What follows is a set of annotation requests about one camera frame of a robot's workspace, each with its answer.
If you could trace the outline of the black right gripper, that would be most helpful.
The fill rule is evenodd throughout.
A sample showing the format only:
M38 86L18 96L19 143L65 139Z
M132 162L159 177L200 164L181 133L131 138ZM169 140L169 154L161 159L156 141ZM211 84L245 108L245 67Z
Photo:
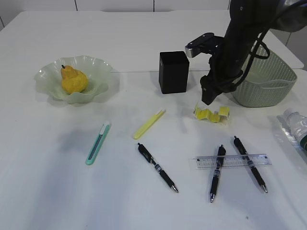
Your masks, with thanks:
M211 54L210 71L201 78L201 100L210 105L220 92L233 92L234 80L243 71L242 66L247 58L247 43L242 39L224 39L212 36L202 44L203 51Z

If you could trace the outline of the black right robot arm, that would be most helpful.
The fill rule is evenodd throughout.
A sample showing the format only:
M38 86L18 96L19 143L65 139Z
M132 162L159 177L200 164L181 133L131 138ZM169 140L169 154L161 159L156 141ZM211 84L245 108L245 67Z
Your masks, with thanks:
M307 24L305 0L233 0L230 23L222 42L205 43L211 54L210 71L201 78L201 100L210 105L222 94L233 92L245 80L257 50L270 29L296 32Z

